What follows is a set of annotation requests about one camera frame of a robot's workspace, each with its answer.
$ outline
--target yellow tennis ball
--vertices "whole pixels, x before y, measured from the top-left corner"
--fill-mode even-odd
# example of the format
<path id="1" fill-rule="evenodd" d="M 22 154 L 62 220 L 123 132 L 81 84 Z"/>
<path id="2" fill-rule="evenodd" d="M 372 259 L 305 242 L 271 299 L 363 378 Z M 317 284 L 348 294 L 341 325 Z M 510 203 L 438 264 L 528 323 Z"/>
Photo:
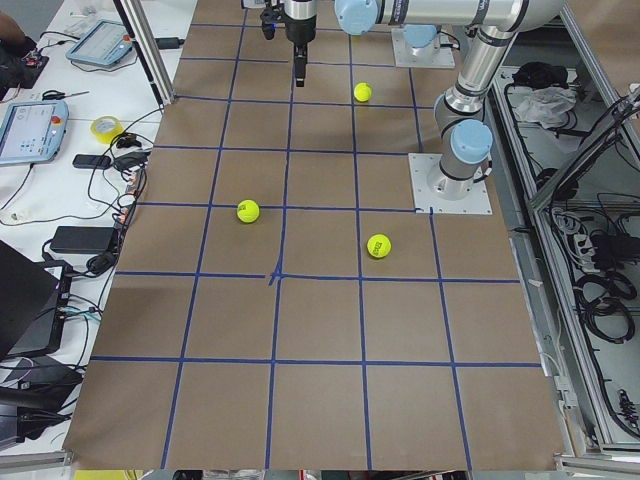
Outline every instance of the yellow tennis ball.
<path id="1" fill-rule="evenodd" d="M 253 223 L 260 216 L 260 207 L 253 200 L 243 200 L 236 210 L 238 218 L 243 223 Z"/>
<path id="2" fill-rule="evenodd" d="M 366 82 L 361 82 L 356 85 L 356 88 L 353 89 L 353 96 L 359 102 L 368 102 L 371 99 L 371 95 L 373 94 L 373 89 L 371 85 Z"/>
<path id="3" fill-rule="evenodd" d="M 382 233 L 376 233 L 367 242 L 367 250 L 373 258 L 384 258 L 391 252 L 391 240 Z"/>

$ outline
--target metal post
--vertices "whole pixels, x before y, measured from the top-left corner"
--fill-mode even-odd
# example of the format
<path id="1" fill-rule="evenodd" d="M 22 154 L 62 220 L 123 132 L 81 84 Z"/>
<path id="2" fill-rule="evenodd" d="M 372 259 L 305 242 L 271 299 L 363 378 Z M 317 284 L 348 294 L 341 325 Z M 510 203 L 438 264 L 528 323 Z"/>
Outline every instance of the metal post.
<path id="1" fill-rule="evenodd" d="M 113 0 L 113 3 L 133 40 L 158 105 L 173 103 L 175 91 L 140 0 Z"/>

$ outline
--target light blue joint cap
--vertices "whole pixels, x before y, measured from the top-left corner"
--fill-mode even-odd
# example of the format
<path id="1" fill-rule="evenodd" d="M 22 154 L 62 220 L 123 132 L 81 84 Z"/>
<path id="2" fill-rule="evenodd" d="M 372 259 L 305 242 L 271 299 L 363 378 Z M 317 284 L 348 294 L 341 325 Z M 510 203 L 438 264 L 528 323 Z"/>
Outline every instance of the light blue joint cap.
<path id="1" fill-rule="evenodd" d="M 489 127 L 479 120 L 464 120 L 456 125 L 451 134 L 451 150 L 463 163 L 482 163 L 493 144 L 493 134 Z"/>
<path id="2" fill-rule="evenodd" d="M 402 28 L 404 41 L 413 48 L 424 48 L 438 35 L 434 25 L 405 25 Z"/>
<path id="3" fill-rule="evenodd" d="M 340 28 L 349 35 L 362 35 L 376 24 L 376 0 L 336 0 L 334 4 Z"/>

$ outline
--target person's arm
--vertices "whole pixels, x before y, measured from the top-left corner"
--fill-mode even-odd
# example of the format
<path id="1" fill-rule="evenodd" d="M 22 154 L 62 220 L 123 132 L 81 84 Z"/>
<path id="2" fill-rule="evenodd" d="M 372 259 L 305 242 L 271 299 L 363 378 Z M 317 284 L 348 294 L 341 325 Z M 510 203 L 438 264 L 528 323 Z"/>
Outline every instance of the person's arm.
<path id="1" fill-rule="evenodd" d="M 26 35 L 17 22 L 3 12 L 0 12 L 0 40 L 13 46 L 22 45 L 26 40 Z"/>

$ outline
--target white plastic bag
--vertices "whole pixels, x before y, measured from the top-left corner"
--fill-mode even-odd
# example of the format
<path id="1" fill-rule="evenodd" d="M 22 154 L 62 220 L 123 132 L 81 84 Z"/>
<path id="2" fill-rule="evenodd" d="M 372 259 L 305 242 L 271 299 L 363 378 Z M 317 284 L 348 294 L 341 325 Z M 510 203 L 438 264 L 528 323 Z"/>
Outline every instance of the white plastic bag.
<path id="1" fill-rule="evenodd" d="M 565 115 L 576 104 L 576 93 L 568 88 L 549 87 L 533 90 L 514 113 L 521 122 L 535 122 L 542 128 L 564 125 Z"/>

